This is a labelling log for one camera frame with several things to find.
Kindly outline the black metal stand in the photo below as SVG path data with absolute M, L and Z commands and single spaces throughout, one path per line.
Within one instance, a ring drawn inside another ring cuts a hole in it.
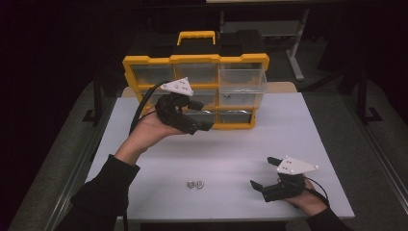
M 382 117 L 374 108 L 367 107 L 368 76 L 365 69 L 361 68 L 357 92 L 357 115 L 364 124 L 372 121 L 381 121 Z
M 102 116 L 102 89 L 98 79 L 93 81 L 93 108 L 87 110 L 83 121 L 97 124 Z

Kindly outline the person's left hand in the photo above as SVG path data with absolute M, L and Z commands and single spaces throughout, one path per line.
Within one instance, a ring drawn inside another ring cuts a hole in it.
M 150 108 L 127 140 L 120 146 L 116 157 L 128 162 L 136 161 L 148 148 L 173 135 L 182 135 L 182 132 L 163 124 L 159 120 L 155 109 Z

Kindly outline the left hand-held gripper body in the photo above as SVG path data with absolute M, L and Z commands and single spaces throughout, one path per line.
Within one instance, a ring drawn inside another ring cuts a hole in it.
M 198 122 L 183 113 L 183 109 L 191 104 L 193 96 L 189 78 L 163 81 L 159 88 L 168 91 L 168 94 L 162 95 L 155 105 L 159 120 L 182 133 L 193 135 L 198 130 Z

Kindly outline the aluminium frame rail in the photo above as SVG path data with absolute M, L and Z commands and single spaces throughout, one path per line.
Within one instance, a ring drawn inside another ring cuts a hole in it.
M 369 143 L 379 168 L 383 171 L 400 206 L 408 216 L 408 183 L 404 180 L 403 174 L 397 171 L 397 168 L 390 159 L 389 153 L 386 151 L 386 146 L 373 131 L 373 125 L 384 125 L 386 123 L 385 117 L 381 116 L 373 107 L 363 109 L 363 112 L 360 113 L 360 104 L 354 102 L 350 96 L 343 96 L 342 101 L 364 138 Z
M 67 128 L 62 129 L 56 147 L 50 151 L 52 168 L 47 175 L 52 185 L 59 184 L 60 188 L 41 231 L 54 231 L 70 208 L 70 197 L 87 181 L 115 102 L 114 97 L 102 96 L 102 116 L 97 124 L 83 121 L 87 110 L 93 108 L 93 98 L 87 106 L 81 107 L 79 114 L 68 117 Z

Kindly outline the person's right hand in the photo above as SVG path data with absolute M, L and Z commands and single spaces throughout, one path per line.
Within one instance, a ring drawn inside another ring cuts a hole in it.
M 308 217 L 315 216 L 327 209 L 323 201 L 307 191 L 303 191 L 298 196 L 287 198 L 286 202 L 300 209 Z

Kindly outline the large clear plastic drawer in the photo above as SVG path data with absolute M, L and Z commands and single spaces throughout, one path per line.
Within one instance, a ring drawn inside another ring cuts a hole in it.
M 219 106 L 258 108 L 267 91 L 267 79 L 262 69 L 221 69 L 218 86 Z M 225 93 L 231 98 L 224 100 Z

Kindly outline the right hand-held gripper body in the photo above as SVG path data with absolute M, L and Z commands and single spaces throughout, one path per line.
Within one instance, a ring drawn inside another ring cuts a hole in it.
M 279 181 L 272 186 L 264 187 L 261 194 L 266 202 L 292 198 L 300 195 L 305 188 L 304 174 L 319 170 L 319 166 L 286 157 L 276 167 Z

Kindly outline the yellow drawer organizer cabinet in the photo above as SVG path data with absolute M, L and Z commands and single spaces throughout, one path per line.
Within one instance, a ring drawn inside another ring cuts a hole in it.
M 201 111 L 183 109 L 198 123 L 213 122 L 213 129 L 251 129 L 258 108 L 218 105 L 218 72 L 221 69 L 268 70 L 269 56 L 261 35 L 255 30 L 235 33 L 187 31 L 177 35 L 143 33 L 136 37 L 123 59 L 125 78 L 140 102 L 133 120 L 138 121 L 168 91 L 163 81 L 189 78 L 191 101 L 204 104 Z

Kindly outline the grey metal desk frame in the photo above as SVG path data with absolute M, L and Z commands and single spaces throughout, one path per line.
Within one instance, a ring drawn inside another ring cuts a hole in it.
M 286 50 L 286 56 L 295 79 L 301 82 L 304 80 L 304 75 L 296 60 L 296 52 L 306 27 L 309 12 L 309 9 L 304 9 L 301 17 L 297 20 L 267 21 L 228 21 L 226 19 L 226 12 L 221 12 L 219 30 L 227 33 L 239 30 L 258 30 L 264 38 L 293 38 L 293 45 L 290 49 Z

